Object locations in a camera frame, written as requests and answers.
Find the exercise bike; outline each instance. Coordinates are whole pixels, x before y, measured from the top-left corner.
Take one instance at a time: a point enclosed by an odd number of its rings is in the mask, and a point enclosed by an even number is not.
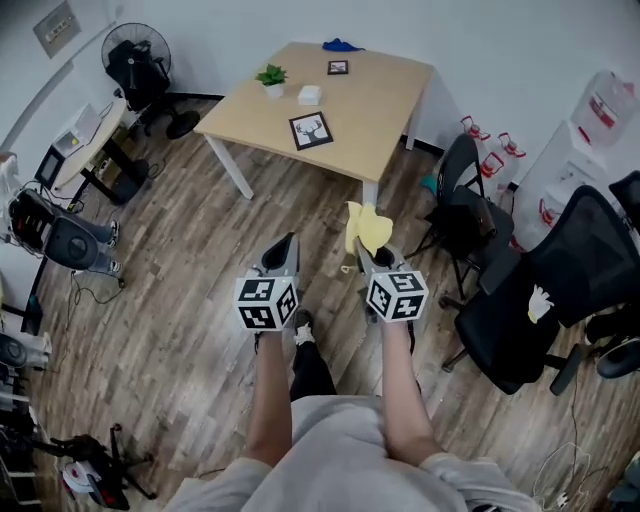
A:
[[[1,427],[7,443],[18,449],[34,448],[54,457],[71,457],[72,462],[64,465],[60,471],[62,484],[74,501],[75,494],[88,494],[91,499],[106,509],[130,510],[129,502],[123,493],[125,484],[130,484],[148,500],[157,498],[155,493],[145,491],[131,476],[129,469],[146,462],[153,462],[148,455],[139,461],[121,458],[116,440],[116,432],[122,430],[119,424],[109,429],[111,455],[107,448],[89,435],[75,436],[67,441],[51,439],[43,443],[18,433],[9,427]]]

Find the desk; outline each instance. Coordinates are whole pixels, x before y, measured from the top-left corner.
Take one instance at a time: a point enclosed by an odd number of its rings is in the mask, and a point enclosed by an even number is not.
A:
[[[62,164],[53,183],[54,190],[59,190],[78,174],[82,174],[89,183],[107,196],[114,204],[124,204],[136,195],[149,174],[149,164],[146,160],[132,162],[118,144],[111,139],[113,132],[116,131],[122,120],[122,116],[124,116],[126,108],[127,102],[124,99],[116,98],[113,101],[111,110],[105,115],[91,142],[73,153]],[[112,188],[107,187],[98,179],[95,173],[86,168],[100,150],[104,150],[122,171],[113,183]]]
[[[330,60],[348,60],[349,74],[327,75]],[[204,135],[247,199],[253,191],[221,140],[356,178],[363,184],[363,202],[375,205],[378,183],[405,128],[406,147],[413,148],[420,99],[433,67],[384,53],[328,52],[310,43],[289,43],[268,62],[287,71],[282,98],[269,99],[252,76],[218,103],[194,131]],[[322,88],[320,105],[298,105],[303,85]],[[297,151],[289,119],[316,111],[323,113],[334,142]]]

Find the small white box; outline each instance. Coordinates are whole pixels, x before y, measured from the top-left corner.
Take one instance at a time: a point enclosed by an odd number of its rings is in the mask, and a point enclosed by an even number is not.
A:
[[[371,276],[367,304],[385,322],[417,320],[428,296],[420,272],[379,272]]]
[[[239,277],[233,309],[245,329],[281,331],[298,308],[295,277]]]
[[[298,105],[319,105],[322,89],[319,85],[305,85],[298,94]]]
[[[98,131],[102,119],[89,104],[81,108],[60,131],[53,147],[64,157],[68,158],[82,146],[91,142]]]

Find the wooden floor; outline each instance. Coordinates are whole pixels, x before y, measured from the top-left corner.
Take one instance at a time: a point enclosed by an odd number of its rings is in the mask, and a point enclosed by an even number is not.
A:
[[[206,112],[213,103],[192,101]],[[82,216],[122,222],[115,253],[124,264],[127,288],[106,305],[88,292],[67,324],[72,283],[68,270],[49,264],[38,291],[51,333],[54,372],[33,373],[35,408],[52,437],[91,433],[103,442],[114,422],[123,425],[123,444],[132,454],[150,452],[154,464],[140,481],[159,494],[132,509],[157,511],[184,477],[225,467],[241,451],[254,376],[253,336],[242,331],[231,310],[234,280],[244,274],[256,248],[288,231],[301,240],[302,304],[317,318],[320,349],[338,391],[375,394],[381,390],[379,332],[367,329],[345,255],[345,201],[360,201],[353,179],[294,160],[238,145],[229,149],[250,182],[248,201],[227,177],[202,137],[167,141],[163,123],[135,144],[136,156],[166,161],[166,170],[125,207],[114,207],[89,189]],[[419,186],[434,158],[400,145],[380,192],[380,211],[393,219],[392,242],[407,252],[425,230],[421,216],[431,199]],[[508,397],[494,388],[469,359],[452,374],[441,363],[459,348],[454,312],[442,311],[437,297],[455,289],[447,256],[432,250],[416,258],[431,291],[417,326],[413,356],[425,403],[441,444],[461,457],[490,456],[519,489],[532,492],[545,459],[573,442],[574,388],[561,397],[549,392],[555,372]],[[117,286],[104,276],[78,281],[104,300]],[[566,355],[581,338],[582,325],[559,336],[554,352]],[[293,356],[291,334],[286,355]],[[575,417],[577,440],[591,456],[582,491],[589,503],[611,488],[631,455],[640,448],[640,380],[600,379],[591,364],[579,374]],[[545,467],[538,494],[554,495],[571,480],[573,449]],[[55,482],[53,459],[41,469],[49,510],[95,510],[85,498],[71,503]],[[578,465],[578,471],[584,469]],[[573,479],[576,492],[582,479]],[[571,510],[580,510],[576,501]]]

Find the shoe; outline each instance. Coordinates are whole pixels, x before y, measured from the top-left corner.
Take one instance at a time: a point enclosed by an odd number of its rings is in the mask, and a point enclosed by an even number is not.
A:
[[[313,316],[306,309],[299,309],[293,317],[293,336],[296,346],[300,346],[307,341],[316,342],[313,337]]]
[[[111,240],[107,242],[107,247],[110,249],[115,248],[118,245],[118,240],[120,239],[120,223],[117,220],[111,221]]]
[[[117,274],[118,272],[120,272],[121,269],[122,269],[122,263],[118,263],[115,260],[111,260],[111,263],[109,264],[109,272],[111,274]]]

